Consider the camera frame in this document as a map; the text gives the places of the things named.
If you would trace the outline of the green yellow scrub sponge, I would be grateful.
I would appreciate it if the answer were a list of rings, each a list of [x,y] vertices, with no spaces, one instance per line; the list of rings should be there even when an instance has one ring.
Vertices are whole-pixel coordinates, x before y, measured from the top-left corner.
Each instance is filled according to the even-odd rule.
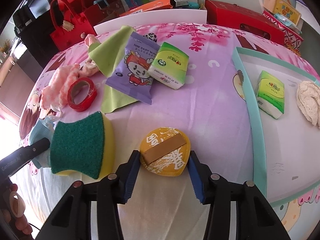
[[[113,127],[101,112],[76,122],[58,122],[50,143],[53,174],[80,172],[101,179],[113,171],[116,143]]]

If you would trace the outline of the pink fluffy scrunchie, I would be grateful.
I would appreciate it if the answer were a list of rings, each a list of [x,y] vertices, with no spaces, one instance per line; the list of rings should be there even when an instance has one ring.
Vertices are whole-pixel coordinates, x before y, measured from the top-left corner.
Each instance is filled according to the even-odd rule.
[[[67,105],[68,91],[78,79],[80,64],[75,63],[57,68],[48,86],[42,90],[40,106],[42,109],[60,108]]]

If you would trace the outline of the pink satin lace scrunchie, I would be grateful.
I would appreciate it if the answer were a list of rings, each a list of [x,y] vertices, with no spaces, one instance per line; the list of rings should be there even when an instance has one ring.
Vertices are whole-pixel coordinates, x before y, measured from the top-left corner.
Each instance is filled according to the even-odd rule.
[[[95,50],[101,43],[93,34],[88,34],[85,37],[84,42],[88,48],[88,58],[82,64],[80,64],[79,76],[90,77],[99,72],[99,67],[91,56],[93,50]]]

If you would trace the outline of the green tissue pack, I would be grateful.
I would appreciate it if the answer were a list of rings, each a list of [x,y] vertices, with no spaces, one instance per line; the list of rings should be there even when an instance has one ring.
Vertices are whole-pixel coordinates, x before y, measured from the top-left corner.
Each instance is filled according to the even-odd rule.
[[[163,42],[148,69],[158,82],[178,90],[185,83],[189,56],[177,47]]]
[[[284,114],[284,84],[269,72],[262,70],[255,90],[258,107],[274,119]]]

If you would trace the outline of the cream lace scrunchie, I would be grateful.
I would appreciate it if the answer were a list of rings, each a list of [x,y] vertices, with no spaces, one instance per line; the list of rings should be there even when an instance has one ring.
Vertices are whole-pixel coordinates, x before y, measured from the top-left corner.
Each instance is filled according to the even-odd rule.
[[[296,102],[305,118],[319,127],[319,86],[312,81],[302,81],[297,88]]]

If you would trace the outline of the light green cloth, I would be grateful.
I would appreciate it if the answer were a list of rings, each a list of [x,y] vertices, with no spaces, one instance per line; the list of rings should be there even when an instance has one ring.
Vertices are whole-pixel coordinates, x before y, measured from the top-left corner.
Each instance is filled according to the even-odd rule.
[[[100,72],[109,78],[120,61],[124,58],[125,46],[130,35],[135,31],[132,27],[123,26],[119,31],[109,36],[92,53],[92,59],[99,67]],[[135,103],[137,100],[108,86],[106,80],[102,82],[103,99],[101,111],[112,113],[116,109]]]

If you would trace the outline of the purple baby wipes pack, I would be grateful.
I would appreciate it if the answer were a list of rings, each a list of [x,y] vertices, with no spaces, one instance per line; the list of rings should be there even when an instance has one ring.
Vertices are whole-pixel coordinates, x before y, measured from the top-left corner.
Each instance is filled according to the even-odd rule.
[[[153,77],[148,70],[159,45],[145,36],[133,32],[125,46],[125,55],[106,84],[138,101],[152,104],[150,89]]]

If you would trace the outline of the black white leopard scrunchie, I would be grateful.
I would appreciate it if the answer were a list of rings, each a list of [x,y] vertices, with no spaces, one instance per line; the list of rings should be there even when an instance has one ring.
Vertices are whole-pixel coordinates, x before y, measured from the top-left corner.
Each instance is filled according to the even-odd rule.
[[[153,42],[157,42],[157,35],[155,33],[145,34],[144,37],[152,40]]]

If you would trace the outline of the red tape roll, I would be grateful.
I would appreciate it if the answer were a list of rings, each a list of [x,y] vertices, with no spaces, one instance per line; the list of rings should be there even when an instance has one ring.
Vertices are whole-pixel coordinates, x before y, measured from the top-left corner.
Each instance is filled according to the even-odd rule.
[[[67,102],[74,111],[84,112],[92,105],[97,94],[97,88],[93,81],[88,77],[82,77],[69,88]]]

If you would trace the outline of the pink cartoon bed sheet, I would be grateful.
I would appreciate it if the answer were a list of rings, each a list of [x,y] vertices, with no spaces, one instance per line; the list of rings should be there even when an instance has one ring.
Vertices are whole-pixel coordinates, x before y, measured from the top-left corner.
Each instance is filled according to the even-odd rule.
[[[156,81],[152,105],[136,102],[106,114],[116,138],[116,161],[126,162],[142,139],[158,127],[183,131],[201,162],[228,181],[243,183],[253,177],[251,127],[245,101],[235,89],[235,47],[268,53],[313,75],[318,73],[305,59],[268,40],[239,30],[208,24],[180,23],[135,27],[143,35],[155,33],[158,43],[168,42],[189,55],[186,82],[173,90]],[[39,229],[75,180],[94,182],[74,173],[56,176],[50,169],[35,171],[26,165],[12,177],[26,203],[25,215]],[[307,239],[319,221],[319,196],[302,205],[298,198],[275,207],[289,222],[291,239]],[[125,239],[202,239],[209,206],[196,199],[188,171],[178,177],[162,177],[141,167],[132,198],[119,206]]]

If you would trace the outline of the red felt handbag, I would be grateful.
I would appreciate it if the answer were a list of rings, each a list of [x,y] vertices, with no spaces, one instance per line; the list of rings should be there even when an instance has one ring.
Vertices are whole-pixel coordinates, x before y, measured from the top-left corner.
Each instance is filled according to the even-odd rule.
[[[54,13],[54,5],[63,4],[67,10],[63,12],[62,24],[58,25]],[[82,8],[86,10],[84,0],[80,0]],[[81,42],[88,34],[96,35],[93,25],[82,11],[77,13],[68,0],[52,0],[50,3],[50,16],[55,30],[50,34],[59,51]]]

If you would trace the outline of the red white patterned box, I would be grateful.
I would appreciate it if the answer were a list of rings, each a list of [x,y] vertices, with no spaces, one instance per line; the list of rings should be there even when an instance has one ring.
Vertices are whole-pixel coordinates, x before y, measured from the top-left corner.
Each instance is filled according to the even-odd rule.
[[[297,32],[281,23],[270,12],[264,10],[263,15],[284,33],[285,46],[297,54],[300,54],[300,46],[304,41],[303,38]]]

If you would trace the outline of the large red gift box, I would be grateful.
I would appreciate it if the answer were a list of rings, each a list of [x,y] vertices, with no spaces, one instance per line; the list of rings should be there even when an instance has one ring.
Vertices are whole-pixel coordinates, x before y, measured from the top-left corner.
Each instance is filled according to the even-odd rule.
[[[207,22],[213,25],[246,31],[279,45],[284,45],[284,32],[262,14],[215,0],[205,0]]]

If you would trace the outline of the white foam board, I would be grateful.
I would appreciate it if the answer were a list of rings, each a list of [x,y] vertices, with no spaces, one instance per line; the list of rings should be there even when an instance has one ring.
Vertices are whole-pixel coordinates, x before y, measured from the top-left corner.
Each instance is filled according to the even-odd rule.
[[[137,27],[162,23],[207,23],[207,10],[163,9],[121,16],[94,26],[97,35],[120,29],[123,25]]]

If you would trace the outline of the orange flat box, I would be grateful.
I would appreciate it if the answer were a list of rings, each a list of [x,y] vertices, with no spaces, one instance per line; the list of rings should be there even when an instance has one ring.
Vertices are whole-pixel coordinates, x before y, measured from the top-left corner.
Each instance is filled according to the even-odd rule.
[[[160,10],[160,9],[172,9],[174,6],[171,3],[171,0],[155,0],[134,9],[131,9],[125,13],[120,14],[120,17],[138,14],[146,11]]]

